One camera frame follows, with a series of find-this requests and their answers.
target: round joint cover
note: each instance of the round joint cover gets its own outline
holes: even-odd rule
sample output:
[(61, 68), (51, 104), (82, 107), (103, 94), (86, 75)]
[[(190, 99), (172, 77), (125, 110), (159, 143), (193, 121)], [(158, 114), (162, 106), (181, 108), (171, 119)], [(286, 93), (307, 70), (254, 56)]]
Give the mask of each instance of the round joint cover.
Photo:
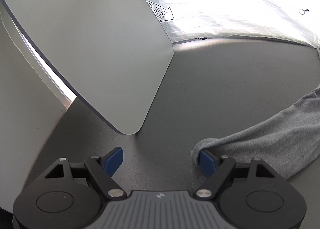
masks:
[(220, 196), (219, 208), (237, 228), (297, 228), (306, 213), (303, 197), (280, 178), (255, 177), (233, 184)]
[(108, 195), (111, 197), (120, 197), (120, 196), (123, 196), (123, 194), (124, 194), (124, 191), (117, 188), (111, 189), (108, 191)]
[(247, 195), (249, 207), (259, 212), (274, 212), (283, 206), (283, 198), (271, 191), (256, 191)]
[(36, 205), (46, 213), (59, 213), (69, 209), (73, 202), (73, 196), (69, 193), (52, 191), (39, 196)]
[(210, 197), (212, 195), (212, 192), (208, 189), (200, 189), (196, 192), (196, 195), (198, 197), (205, 198), (205, 197)]

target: gray fabric sleeve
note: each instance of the gray fabric sleeve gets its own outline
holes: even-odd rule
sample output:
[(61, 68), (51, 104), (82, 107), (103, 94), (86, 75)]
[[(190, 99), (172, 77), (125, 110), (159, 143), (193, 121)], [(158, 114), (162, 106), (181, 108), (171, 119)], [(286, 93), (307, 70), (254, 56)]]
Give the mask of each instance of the gray fabric sleeve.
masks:
[(191, 151), (193, 188), (206, 178), (197, 165), (199, 152), (213, 148), (217, 156), (238, 162), (260, 157), (288, 179), (320, 155), (320, 85), (289, 108), (246, 130), (221, 139), (201, 140)]

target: white fabric backdrop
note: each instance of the white fabric backdrop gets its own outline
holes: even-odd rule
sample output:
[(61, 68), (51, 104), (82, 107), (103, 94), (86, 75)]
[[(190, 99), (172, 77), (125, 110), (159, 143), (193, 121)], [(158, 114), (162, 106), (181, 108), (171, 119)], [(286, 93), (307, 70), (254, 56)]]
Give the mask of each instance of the white fabric backdrop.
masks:
[[(319, 49), (320, 0), (147, 1), (152, 10), (157, 5), (162, 9), (154, 13), (172, 42), (237, 34), (277, 37)], [(161, 12), (167, 12), (165, 17), (159, 17)]]

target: logo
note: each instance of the logo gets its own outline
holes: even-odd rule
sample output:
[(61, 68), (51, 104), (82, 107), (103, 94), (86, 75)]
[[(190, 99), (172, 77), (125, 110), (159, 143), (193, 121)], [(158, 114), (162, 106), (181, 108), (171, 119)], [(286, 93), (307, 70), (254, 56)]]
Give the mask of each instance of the logo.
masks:
[(156, 197), (158, 197), (159, 199), (162, 199), (165, 197), (165, 194), (159, 193), (159, 194), (156, 194)]

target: white panel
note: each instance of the white panel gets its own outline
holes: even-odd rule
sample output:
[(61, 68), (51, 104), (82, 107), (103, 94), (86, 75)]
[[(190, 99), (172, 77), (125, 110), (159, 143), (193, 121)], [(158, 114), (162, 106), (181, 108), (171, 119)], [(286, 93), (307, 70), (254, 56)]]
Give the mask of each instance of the white panel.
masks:
[(173, 56), (145, 0), (4, 1), (40, 55), (103, 120), (127, 135), (140, 129)]
[(158, 19), (172, 42), (231, 35), (276, 37), (309, 44), (320, 54), (320, 3), (316, 0), (149, 2), (156, 15), (159, 7), (168, 11), (166, 18)]

